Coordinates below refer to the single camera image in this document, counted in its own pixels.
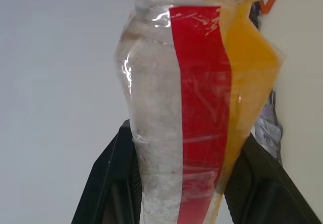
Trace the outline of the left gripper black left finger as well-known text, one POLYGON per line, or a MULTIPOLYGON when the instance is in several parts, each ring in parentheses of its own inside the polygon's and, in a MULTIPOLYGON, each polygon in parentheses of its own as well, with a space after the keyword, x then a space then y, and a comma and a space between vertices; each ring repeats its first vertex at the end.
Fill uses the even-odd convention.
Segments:
POLYGON ((97 158, 71 224, 140 224, 142 185, 129 121, 97 158))

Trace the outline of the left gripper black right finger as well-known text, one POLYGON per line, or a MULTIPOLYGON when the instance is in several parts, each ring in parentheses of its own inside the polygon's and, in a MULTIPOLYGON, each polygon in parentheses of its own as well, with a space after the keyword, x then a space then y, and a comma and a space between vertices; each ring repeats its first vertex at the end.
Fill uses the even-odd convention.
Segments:
POLYGON ((246 139, 225 189, 234 224, 322 224, 284 168, 246 139))

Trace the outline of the folded silver purple umbrella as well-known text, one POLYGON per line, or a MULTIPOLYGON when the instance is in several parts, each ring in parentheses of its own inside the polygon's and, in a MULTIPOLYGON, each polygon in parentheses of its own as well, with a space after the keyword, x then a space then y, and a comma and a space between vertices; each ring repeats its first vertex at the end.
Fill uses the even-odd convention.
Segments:
POLYGON ((276 114, 276 93, 272 90, 254 125, 255 138, 280 165, 283 126, 276 114))

